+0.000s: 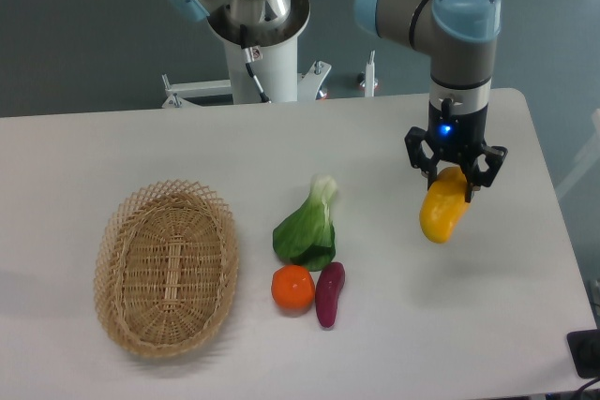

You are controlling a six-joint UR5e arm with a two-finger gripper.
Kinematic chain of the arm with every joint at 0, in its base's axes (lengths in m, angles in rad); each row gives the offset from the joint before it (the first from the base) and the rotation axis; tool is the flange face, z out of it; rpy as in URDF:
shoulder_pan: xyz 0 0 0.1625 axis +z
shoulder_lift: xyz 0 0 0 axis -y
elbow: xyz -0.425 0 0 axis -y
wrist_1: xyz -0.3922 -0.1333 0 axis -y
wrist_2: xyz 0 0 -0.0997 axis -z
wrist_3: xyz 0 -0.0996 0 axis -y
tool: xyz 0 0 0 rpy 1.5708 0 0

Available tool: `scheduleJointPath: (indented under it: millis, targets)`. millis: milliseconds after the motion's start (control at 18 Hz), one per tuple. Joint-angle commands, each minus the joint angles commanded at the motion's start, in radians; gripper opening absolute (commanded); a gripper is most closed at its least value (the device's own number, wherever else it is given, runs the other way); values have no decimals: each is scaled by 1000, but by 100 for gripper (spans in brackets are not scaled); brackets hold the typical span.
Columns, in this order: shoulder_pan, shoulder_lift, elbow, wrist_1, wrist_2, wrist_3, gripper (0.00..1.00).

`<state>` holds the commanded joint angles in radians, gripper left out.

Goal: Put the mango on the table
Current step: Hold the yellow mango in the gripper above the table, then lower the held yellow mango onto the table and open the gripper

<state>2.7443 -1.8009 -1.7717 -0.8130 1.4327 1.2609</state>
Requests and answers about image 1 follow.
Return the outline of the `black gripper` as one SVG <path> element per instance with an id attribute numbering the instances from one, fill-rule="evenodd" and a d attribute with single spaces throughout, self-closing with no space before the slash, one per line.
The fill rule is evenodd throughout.
<path id="1" fill-rule="evenodd" d="M 412 167 L 429 182 L 437 181 L 441 161 L 463 167 L 465 201 L 470 203 L 475 191 L 491 187 L 508 155 L 505 147 L 485 144 L 487 115 L 485 106 L 444 118 L 441 110 L 428 104 L 427 130 L 413 126 L 404 138 Z"/>

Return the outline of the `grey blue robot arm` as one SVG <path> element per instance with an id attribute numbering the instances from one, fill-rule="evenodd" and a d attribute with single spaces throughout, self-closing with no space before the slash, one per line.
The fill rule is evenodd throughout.
<path id="1" fill-rule="evenodd" d="M 192 22 L 208 22 L 226 50 L 236 103 L 314 99 L 297 71 L 297 39 L 308 0 L 169 0 Z M 430 183 L 440 162 L 460 167 L 470 197 L 490 186 L 506 157 L 485 140 L 502 0 L 354 0 L 363 30 L 430 59 L 428 124 L 405 138 L 411 165 Z"/>

